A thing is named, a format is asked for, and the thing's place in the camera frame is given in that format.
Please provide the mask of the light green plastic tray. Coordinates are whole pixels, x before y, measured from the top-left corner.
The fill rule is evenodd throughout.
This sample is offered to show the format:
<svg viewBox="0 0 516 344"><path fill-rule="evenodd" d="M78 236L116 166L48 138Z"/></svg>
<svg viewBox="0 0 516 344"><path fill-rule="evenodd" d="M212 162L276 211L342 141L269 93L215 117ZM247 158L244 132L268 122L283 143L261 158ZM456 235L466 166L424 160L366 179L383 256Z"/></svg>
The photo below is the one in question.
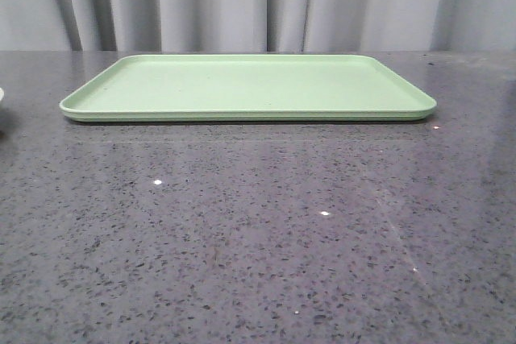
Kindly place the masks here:
<svg viewBox="0 0 516 344"><path fill-rule="evenodd" d="M414 121L434 98L360 55L134 55L60 102L79 122Z"/></svg>

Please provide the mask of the grey curtain backdrop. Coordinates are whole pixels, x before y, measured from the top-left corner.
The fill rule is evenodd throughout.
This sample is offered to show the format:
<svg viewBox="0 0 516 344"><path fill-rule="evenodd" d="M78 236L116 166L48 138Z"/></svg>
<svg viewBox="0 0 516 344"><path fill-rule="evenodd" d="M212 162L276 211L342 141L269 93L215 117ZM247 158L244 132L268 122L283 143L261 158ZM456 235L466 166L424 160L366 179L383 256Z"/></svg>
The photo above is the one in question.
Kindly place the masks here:
<svg viewBox="0 0 516 344"><path fill-rule="evenodd" d="M514 50L515 0L1 0L4 50Z"/></svg>

